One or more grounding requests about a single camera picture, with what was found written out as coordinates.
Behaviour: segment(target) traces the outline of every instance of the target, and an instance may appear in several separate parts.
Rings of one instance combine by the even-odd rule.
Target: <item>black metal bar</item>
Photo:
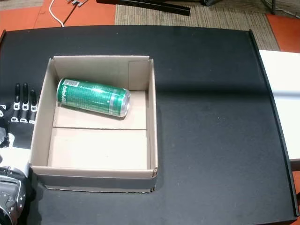
[[[270,3],[268,3],[266,0],[261,0],[261,2],[264,4],[264,6],[270,10],[270,12],[272,13],[272,6],[270,5]]]
[[[276,0],[272,0],[272,14],[275,15],[276,11]]]
[[[205,6],[211,6],[213,4],[216,4],[219,1],[222,1],[222,0],[203,0],[202,2]]]
[[[135,6],[141,8],[149,8],[168,13],[176,13],[180,15],[190,15],[189,7],[177,6],[173,4],[163,3],[155,0],[97,0],[97,3],[119,4],[124,6]]]

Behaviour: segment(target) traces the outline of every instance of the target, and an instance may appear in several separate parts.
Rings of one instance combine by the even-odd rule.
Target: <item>open cardboard box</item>
[[[125,118],[57,103],[61,78],[130,90]],[[44,78],[31,143],[33,172],[49,189],[149,192],[158,150],[153,60],[148,56],[54,56]]]

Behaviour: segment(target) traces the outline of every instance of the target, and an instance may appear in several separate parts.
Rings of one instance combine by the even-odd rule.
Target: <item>black tabletop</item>
[[[254,225],[296,218],[284,142],[250,32],[89,26],[8,32],[0,100],[41,90],[54,55],[149,55],[157,87],[159,171],[150,194],[50,191],[29,225]]]

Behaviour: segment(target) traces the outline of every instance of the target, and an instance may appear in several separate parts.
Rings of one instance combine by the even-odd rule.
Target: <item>gray carpet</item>
[[[43,0],[0,0],[0,10],[42,6]]]
[[[265,14],[240,9],[194,5],[191,7],[191,16],[183,16],[138,7],[117,6],[115,24],[251,29],[260,49],[279,50]]]

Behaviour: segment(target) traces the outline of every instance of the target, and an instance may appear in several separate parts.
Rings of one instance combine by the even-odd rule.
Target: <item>green can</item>
[[[57,87],[57,100],[63,105],[124,117],[130,92],[99,83],[63,78]]]

